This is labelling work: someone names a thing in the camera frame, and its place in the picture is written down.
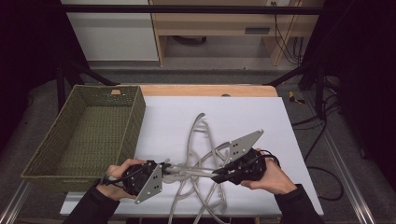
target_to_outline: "white cabinet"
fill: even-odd
[[[147,0],[62,0],[63,4],[147,5]],[[149,13],[67,13],[88,61],[158,61]]]

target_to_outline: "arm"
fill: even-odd
[[[267,170],[260,181],[242,181],[250,189],[265,189],[275,195],[285,224],[324,223],[302,185],[294,185],[271,159],[265,159]]]
[[[130,166],[143,163],[145,163],[145,161],[129,159],[121,166],[109,166],[107,174],[116,178],[121,178],[122,173]],[[114,185],[92,186],[81,198],[64,223],[107,223],[119,206],[120,199],[134,199],[134,197],[135,196],[128,194],[123,189]]]

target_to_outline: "black sleeve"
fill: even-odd
[[[282,212],[284,224],[321,224],[324,221],[315,211],[303,185],[287,194],[275,195],[277,205]]]
[[[73,209],[65,224],[102,224],[113,216],[119,201],[113,201],[103,195],[96,187],[91,187]]]

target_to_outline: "person's right hand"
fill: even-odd
[[[297,187],[276,163],[265,158],[267,170],[259,181],[244,180],[241,185],[250,189],[265,189],[273,194],[287,194]]]

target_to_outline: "metal plate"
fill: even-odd
[[[258,130],[233,140],[230,143],[230,161],[236,161],[246,155],[263,133],[264,130]]]
[[[163,191],[163,170],[162,166],[158,164],[148,178],[148,182],[137,195],[134,203],[142,203],[161,191]]]

